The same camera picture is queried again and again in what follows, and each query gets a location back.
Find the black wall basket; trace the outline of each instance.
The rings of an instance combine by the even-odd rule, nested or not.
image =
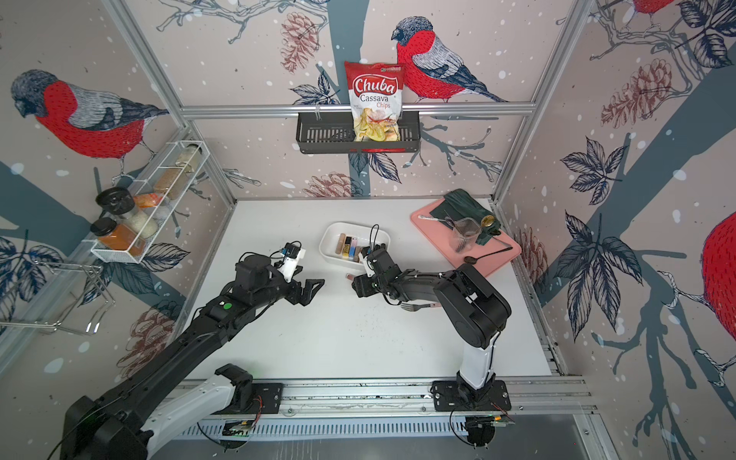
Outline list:
[[[355,142],[350,112],[300,113],[297,143],[303,154],[321,153],[414,153],[419,151],[419,112],[403,112],[399,118],[401,141]]]

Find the red bird illustration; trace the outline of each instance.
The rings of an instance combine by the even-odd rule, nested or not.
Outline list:
[[[456,94],[468,93],[506,102],[490,93],[432,29],[427,18],[412,16],[403,19],[391,35],[392,40],[398,41],[396,61],[404,64],[404,83],[419,96],[417,102],[424,98],[447,102]]]
[[[654,23],[654,13],[666,7],[667,5],[669,5],[675,0],[614,0],[611,3],[602,7],[601,9],[605,10],[616,4],[621,3],[622,1],[625,1],[626,3],[629,3],[634,7],[634,14],[631,16],[631,19],[629,19],[629,22],[627,22],[623,28],[624,29],[629,28],[629,23],[631,22],[632,19],[634,19],[634,16],[636,16],[637,13],[646,13],[649,15],[649,24],[650,24],[647,30],[644,31],[644,32],[647,32],[648,30],[654,29],[655,27],[659,27],[661,25],[661,24]]]
[[[22,73],[10,93],[23,117],[35,115],[70,149],[92,158],[118,158],[120,176],[113,182],[130,177],[123,174],[124,156],[138,144],[146,146],[143,131],[148,123],[169,113],[107,91],[85,90],[42,70]]]
[[[731,337],[736,339],[736,213],[728,216],[723,222],[711,230],[703,246],[701,258],[703,266],[703,295],[686,294],[675,284],[674,276],[669,272],[659,272],[669,278],[675,291],[674,300],[667,305],[675,308],[680,296],[702,303],[718,318]],[[705,350],[695,350],[703,355],[718,372],[718,381],[710,381],[713,385],[724,386],[723,374],[726,369],[736,364],[736,356],[724,364],[717,364]]]

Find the black cable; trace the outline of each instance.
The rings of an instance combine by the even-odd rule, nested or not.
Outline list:
[[[74,430],[76,430],[76,429],[77,429],[77,428],[78,428],[78,427],[79,427],[79,426],[80,426],[81,424],[83,424],[84,422],[86,422],[88,418],[92,417],[92,416],[93,416],[94,414],[96,414],[97,412],[100,412],[100,411],[101,411],[102,409],[104,409],[104,408],[108,407],[108,406],[109,406],[110,404],[112,404],[112,403],[116,402],[116,401],[117,401],[117,400],[119,400],[120,398],[121,398],[121,397],[120,397],[120,396],[118,396],[117,398],[115,398],[114,400],[112,400],[112,401],[110,401],[109,403],[105,404],[104,406],[102,406],[102,407],[100,407],[100,408],[98,408],[98,409],[95,409],[95,410],[94,410],[94,411],[92,411],[92,412],[91,412],[91,413],[90,413],[89,415],[86,415],[86,416],[84,416],[84,417],[83,417],[83,418],[82,418],[82,419],[81,419],[81,420],[80,420],[79,422],[77,422],[77,424],[76,424],[76,425],[75,425],[74,427],[72,427],[72,429],[71,429],[71,430],[69,430],[69,431],[68,431],[68,432],[67,432],[67,433],[66,433],[66,434],[65,434],[65,435],[64,435],[64,436],[63,436],[63,437],[61,438],[61,441],[59,441],[59,442],[58,442],[58,443],[57,443],[57,444],[56,444],[56,445],[54,446],[54,450],[52,450],[52,451],[51,451],[51,453],[49,454],[49,456],[48,456],[48,457],[46,457],[46,460],[49,460],[49,459],[50,459],[50,458],[51,458],[51,457],[52,457],[52,456],[54,455],[54,452],[56,452],[56,449],[58,449],[58,448],[59,448],[59,446],[61,446],[61,443],[62,443],[62,442],[64,442],[64,441],[66,440],[66,438],[68,438],[68,437],[69,437],[69,435],[70,435],[70,434],[72,434],[72,433],[74,432]]]
[[[222,448],[224,449],[224,451],[225,451],[225,452],[227,452],[227,447],[225,447],[224,445],[222,445],[222,444],[220,444],[219,442],[215,441],[214,439],[210,438],[210,437],[209,437],[209,436],[208,436],[208,435],[207,435],[207,434],[205,433],[205,431],[204,431],[204,430],[202,430],[202,427],[201,427],[201,426],[199,425],[199,422],[197,422],[197,428],[199,428],[199,432],[200,432],[200,433],[202,433],[202,434],[204,434],[204,435],[205,435],[205,438],[207,438],[207,439],[209,439],[210,441],[214,442],[214,443],[215,443],[215,444],[217,444],[217,445],[218,445],[219,447],[222,447]]]

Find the aluminum rail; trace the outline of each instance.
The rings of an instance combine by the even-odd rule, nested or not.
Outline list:
[[[530,116],[531,102],[448,102],[439,104],[404,104],[402,110],[418,110],[421,116]],[[300,113],[349,112],[341,105],[189,105],[180,112],[185,120],[234,118],[285,118]]]

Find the spice jar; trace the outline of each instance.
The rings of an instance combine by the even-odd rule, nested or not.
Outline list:
[[[140,233],[141,238],[150,238],[158,231],[156,222],[149,220],[148,215],[135,205],[127,188],[112,187],[103,190],[95,201],[102,209],[122,219],[122,223],[131,230]]]
[[[179,154],[179,157],[174,162],[176,166],[184,168],[184,172],[195,172],[199,168],[199,159],[202,156],[199,155],[199,146],[196,144],[189,144]]]
[[[90,225],[90,231],[105,246],[116,251],[127,250],[133,257],[143,254],[146,242],[135,237],[135,232],[109,217],[97,219]]]
[[[153,189],[162,196],[168,192],[169,194],[166,197],[174,201],[184,192],[188,182],[189,177],[185,172],[178,168],[170,168],[161,175]]]

